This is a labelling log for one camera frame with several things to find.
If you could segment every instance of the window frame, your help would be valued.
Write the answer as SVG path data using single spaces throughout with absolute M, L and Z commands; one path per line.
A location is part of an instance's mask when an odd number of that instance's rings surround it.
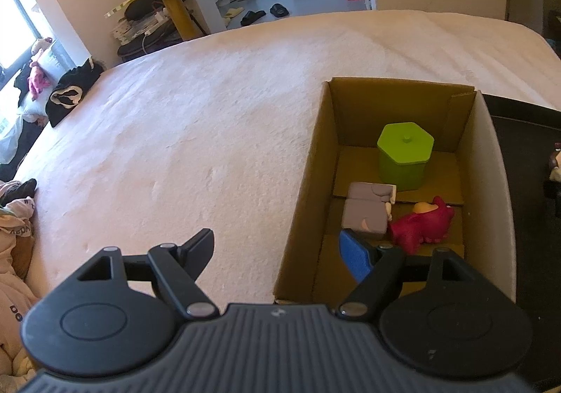
M 13 2 L 16 4 L 16 7 L 18 7 L 18 11 L 20 12 L 23 20 L 25 21 L 25 23 L 29 27 L 29 30 L 32 32 L 32 34 L 35 36 L 36 39 L 40 39 L 41 34 L 37 30 L 37 27 L 35 26 L 35 24 L 33 24 L 33 20 L 29 17 L 29 15 L 27 14 L 27 11 L 25 11 L 25 8 L 23 7 L 21 1 L 20 0 L 13 0 Z M 31 60 L 31 58 L 32 58 L 32 47 L 33 47 L 33 44 L 31 44 L 31 46 L 29 46 L 29 48 L 27 50 L 25 50 L 23 52 L 23 54 L 21 56 L 19 56 L 12 65 L 10 65 L 8 68 L 4 69 L 5 79 L 4 79 L 3 82 L 0 83 L 0 90 L 2 89 L 2 87 L 4 85 L 9 83 L 9 81 L 13 78 L 13 76 L 19 70 L 21 70 L 21 68 L 27 62 L 29 62 L 29 60 Z

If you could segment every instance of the red dinosaur toy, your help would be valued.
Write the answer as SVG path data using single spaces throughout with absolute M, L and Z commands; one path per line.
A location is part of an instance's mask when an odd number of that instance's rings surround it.
M 413 213 L 389 224 L 389 232 L 394 244 L 408 255 L 414 255 L 422 242 L 441 242 L 448 237 L 448 228 L 454 217 L 454 210 L 439 196 L 433 204 L 417 203 Z

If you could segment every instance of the green hexagonal lid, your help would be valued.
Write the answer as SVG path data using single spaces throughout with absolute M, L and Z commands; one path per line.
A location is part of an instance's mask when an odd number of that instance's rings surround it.
M 378 138 L 378 149 L 398 165 L 428 162 L 433 146 L 434 138 L 414 122 L 388 124 Z

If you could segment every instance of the table leg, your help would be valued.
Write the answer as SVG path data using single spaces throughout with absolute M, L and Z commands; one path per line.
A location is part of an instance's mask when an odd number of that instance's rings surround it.
M 196 37 L 195 27 L 181 0 L 162 0 L 183 41 Z

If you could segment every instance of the gray block toy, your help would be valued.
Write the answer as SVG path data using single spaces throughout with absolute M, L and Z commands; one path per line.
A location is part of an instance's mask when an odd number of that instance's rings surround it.
M 351 183 L 343 209 L 342 227 L 367 238 L 382 239 L 388 221 L 392 220 L 396 191 L 396 186 L 390 184 Z

